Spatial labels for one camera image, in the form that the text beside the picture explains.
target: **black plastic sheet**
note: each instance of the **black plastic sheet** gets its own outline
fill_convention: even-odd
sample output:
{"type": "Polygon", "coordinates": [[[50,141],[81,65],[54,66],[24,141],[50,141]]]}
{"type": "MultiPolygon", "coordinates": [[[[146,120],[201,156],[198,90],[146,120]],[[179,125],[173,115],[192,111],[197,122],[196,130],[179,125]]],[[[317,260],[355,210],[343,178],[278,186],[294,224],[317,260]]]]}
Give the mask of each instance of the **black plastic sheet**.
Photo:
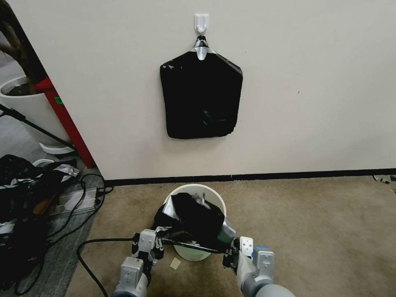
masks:
{"type": "Polygon", "coordinates": [[[169,137],[221,137],[234,130],[242,88],[242,70],[208,47],[195,47],[160,67],[169,137]]]}

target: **black cable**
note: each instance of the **black cable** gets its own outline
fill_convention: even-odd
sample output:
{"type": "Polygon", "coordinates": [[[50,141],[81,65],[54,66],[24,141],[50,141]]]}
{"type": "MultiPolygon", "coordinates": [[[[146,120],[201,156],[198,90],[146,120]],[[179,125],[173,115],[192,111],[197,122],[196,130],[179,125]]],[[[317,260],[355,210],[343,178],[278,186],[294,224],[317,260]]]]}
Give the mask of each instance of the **black cable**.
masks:
{"type": "Polygon", "coordinates": [[[92,272],[92,270],[88,267],[87,263],[85,263],[83,257],[81,256],[81,249],[89,244],[89,243],[97,243],[97,242],[114,242],[114,241],[133,241],[133,238],[98,238],[98,239],[91,239],[84,241],[81,243],[78,248],[77,248],[77,258],[80,261],[81,265],[85,268],[85,270],[88,272],[88,274],[91,276],[91,278],[94,280],[94,282],[98,285],[99,289],[102,291],[102,294],[105,297],[108,297],[108,294],[104,288],[104,286],[101,284],[99,279],[95,276],[95,274],[92,272]]]}
{"type": "Polygon", "coordinates": [[[76,185],[76,184],[80,184],[80,186],[82,187],[82,190],[83,190],[83,191],[82,191],[81,198],[79,199],[79,201],[77,202],[77,204],[76,204],[76,205],[73,207],[73,209],[71,210],[71,212],[70,212],[70,214],[69,214],[69,217],[67,218],[65,224],[63,224],[63,226],[62,226],[59,230],[57,230],[57,231],[55,231],[54,233],[48,235],[47,238],[50,238],[50,237],[52,237],[52,236],[58,234],[59,232],[61,232],[63,229],[66,228],[67,224],[68,224],[68,223],[70,222],[70,220],[71,220],[71,217],[72,217],[74,211],[75,211],[76,208],[80,205],[81,201],[84,199],[86,187],[85,187],[85,183],[84,183],[83,181],[76,181],[76,182],[74,182],[74,183],[68,185],[68,186],[65,188],[65,190],[66,190],[67,188],[71,187],[71,186],[76,185]]]}
{"type": "Polygon", "coordinates": [[[42,268],[44,267],[44,258],[45,258],[45,254],[44,254],[44,256],[42,257],[42,260],[41,260],[41,262],[40,262],[40,268],[39,268],[39,270],[38,270],[38,273],[37,273],[37,275],[36,275],[36,278],[34,279],[34,281],[30,284],[30,286],[29,286],[26,290],[24,290],[23,292],[19,292],[19,291],[18,291],[18,287],[19,287],[19,284],[21,283],[21,279],[19,279],[19,280],[17,280],[17,281],[15,282],[14,294],[15,294],[16,296],[25,295],[26,293],[28,293],[28,292],[34,287],[34,285],[35,285],[36,282],[38,281],[38,278],[39,278],[40,275],[41,275],[42,268]]]}
{"type": "Polygon", "coordinates": [[[72,209],[72,211],[71,211],[69,217],[68,217],[67,220],[66,220],[66,223],[65,223],[58,231],[56,231],[56,232],[54,232],[53,234],[49,235],[48,238],[49,238],[49,237],[52,237],[52,236],[55,235],[55,234],[58,234],[60,231],[62,231],[63,229],[65,229],[66,226],[68,225],[68,223],[70,222],[70,219],[71,219],[71,216],[72,216],[73,212],[75,211],[75,209],[78,207],[78,205],[81,203],[81,201],[82,201],[82,200],[84,199],[84,197],[85,197],[86,183],[84,182],[84,178],[86,178],[87,176],[97,176],[97,177],[100,177],[100,178],[102,179],[103,188],[97,188],[97,189],[98,189],[98,190],[103,190],[103,191],[98,191],[99,194],[96,196],[96,198],[99,198],[99,197],[102,197],[102,196],[103,196],[103,198],[102,198],[102,200],[101,200],[99,206],[98,206],[98,207],[97,207],[97,208],[96,208],[96,209],[84,220],[84,222],[82,222],[77,228],[75,228],[75,229],[73,229],[72,231],[70,231],[70,232],[68,232],[68,233],[66,233],[66,234],[64,234],[64,235],[62,235],[61,237],[59,237],[58,239],[56,239],[54,242],[51,242],[51,243],[47,246],[47,249],[44,251],[44,254],[43,254],[43,256],[42,256],[42,261],[40,262],[40,268],[39,268],[38,274],[37,274],[37,276],[35,277],[34,281],[30,284],[30,286],[29,286],[25,291],[19,292],[19,291],[18,291],[18,287],[19,287],[19,284],[20,284],[20,282],[21,282],[22,279],[19,279],[19,280],[16,281],[15,286],[14,286],[14,294],[15,294],[16,296],[22,296],[22,295],[25,295],[26,293],[30,292],[30,290],[34,287],[34,285],[37,283],[37,281],[38,281],[38,279],[39,279],[39,277],[40,277],[40,274],[41,274],[42,269],[43,269],[43,266],[44,266],[45,255],[46,255],[46,253],[48,252],[48,250],[49,250],[50,248],[52,248],[54,245],[56,245],[57,243],[59,243],[63,238],[67,237],[68,235],[70,235],[70,234],[76,232],[77,230],[79,230],[80,228],[82,228],[82,227],[84,226],[84,224],[85,224],[86,222],[88,222],[88,220],[89,220],[94,214],[96,214],[96,213],[99,211],[99,209],[102,207],[102,205],[103,205],[103,203],[104,203],[104,199],[105,199],[106,194],[110,193],[110,192],[114,189],[114,187],[109,187],[110,190],[109,190],[109,191],[106,191],[106,188],[107,188],[107,187],[105,187],[105,185],[104,185],[104,178],[103,178],[101,175],[95,174],[95,173],[88,173],[88,174],[84,175],[84,176],[80,179],[80,181],[77,181],[77,182],[73,183],[73,184],[78,184],[78,183],[79,183],[79,184],[82,186],[82,188],[83,188],[83,193],[82,193],[82,195],[81,195],[81,198],[80,198],[80,200],[77,202],[77,204],[73,207],[73,209],[72,209]]]}
{"type": "Polygon", "coordinates": [[[64,235],[62,235],[61,237],[59,237],[58,239],[56,239],[54,242],[52,242],[52,243],[50,243],[50,245],[49,245],[49,248],[52,248],[54,245],[56,245],[58,242],[60,242],[62,239],[64,239],[65,237],[67,237],[67,236],[69,236],[70,234],[72,234],[72,233],[74,233],[74,232],[76,232],[77,230],[79,230],[82,226],[84,226],[84,224],[86,223],[86,222],[88,222],[89,221],[89,219],[91,218],[91,217],[93,217],[94,216],[94,214],[96,214],[98,211],[99,211],[99,209],[102,207],[102,205],[103,205],[103,203],[104,203],[104,199],[105,199],[105,197],[106,197],[106,190],[105,190],[105,187],[104,187],[104,178],[103,178],[103,176],[101,176],[101,175],[99,175],[99,174],[95,174],[95,173],[88,173],[88,174],[86,174],[86,175],[84,175],[82,178],[81,178],[81,182],[84,182],[84,178],[86,178],[87,176],[90,176],[90,175],[92,175],[92,176],[97,176],[97,177],[100,177],[101,179],[102,179],[102,182],[103,182],[103,188],[101,188],[101,189],[104,189],[103,190],[103,192],[101,192],[101,194],[103,194],[103,198],[102,198],[102,200],[101,200],[101,202],[100,202],[100,204],[99,204],[99,206],[84,220],[84,222],[82,222],[77,228],[75,228],[75,229],[73,229],[72,231],[70,231],[70,232],[68,232],[68,233],[66,233],[66,234],[64,234],[64,235]]]}

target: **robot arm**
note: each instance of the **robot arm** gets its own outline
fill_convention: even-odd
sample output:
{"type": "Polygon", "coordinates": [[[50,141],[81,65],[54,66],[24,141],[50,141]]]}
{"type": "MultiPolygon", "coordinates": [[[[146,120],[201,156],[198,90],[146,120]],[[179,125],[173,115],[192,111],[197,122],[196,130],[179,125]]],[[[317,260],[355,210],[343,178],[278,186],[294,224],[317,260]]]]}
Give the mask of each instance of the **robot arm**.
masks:
{"type": "MultiPolygon", "coordinates": [[[[151,268],[163,257],[162,241],[154,230],[145,229],[135,234],[135,238],[132,256],[121,265],[120,280],[112,297],[145,297],[151,268]]],[[[273,263],[273,252],[254,246],[253,239],[244,236],[234,238],[223,257],[223,266],[234,270],[238,287],[245,297],[295,297],[286,288],[273,284],[273,263]]]]}

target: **black garbage bag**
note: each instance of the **black garbage bag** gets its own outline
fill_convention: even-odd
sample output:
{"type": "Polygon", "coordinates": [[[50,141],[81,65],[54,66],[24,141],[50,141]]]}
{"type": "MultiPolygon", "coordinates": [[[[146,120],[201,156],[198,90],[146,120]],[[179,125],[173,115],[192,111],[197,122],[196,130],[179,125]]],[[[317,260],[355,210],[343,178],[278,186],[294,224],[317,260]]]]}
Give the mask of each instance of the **black garbage bag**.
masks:
{"type": "Polygon", "coordinates": [[[204,36],[160,67],[169,137],[193,139],[231,133],[238,118],[242,70],[214,52],[204,36]]]}
{"type": "Polygon", "coordinates": [[[178,193],[169,199],[172,200],[171,204],[162,205],[154,217],[152,229],[165,227],[157,229],[160,237],[222,249],[223,243],[219,241],[218,235],[225,217],[217,206],[208,201],[199,203],[196,197],[188,193],[178,193]]]}

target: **white adhesive hook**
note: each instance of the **white adhesive hook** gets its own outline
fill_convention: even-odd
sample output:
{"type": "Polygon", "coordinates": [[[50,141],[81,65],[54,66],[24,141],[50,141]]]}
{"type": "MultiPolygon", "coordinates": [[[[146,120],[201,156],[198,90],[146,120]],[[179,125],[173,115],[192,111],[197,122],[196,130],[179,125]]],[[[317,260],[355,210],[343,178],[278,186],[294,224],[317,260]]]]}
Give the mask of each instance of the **white adhesive hook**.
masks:
{"type": "Polygon", "coordinates": [[[195,14],[195,31],[203,35],[209,26],[209,14],[195,14]]]}

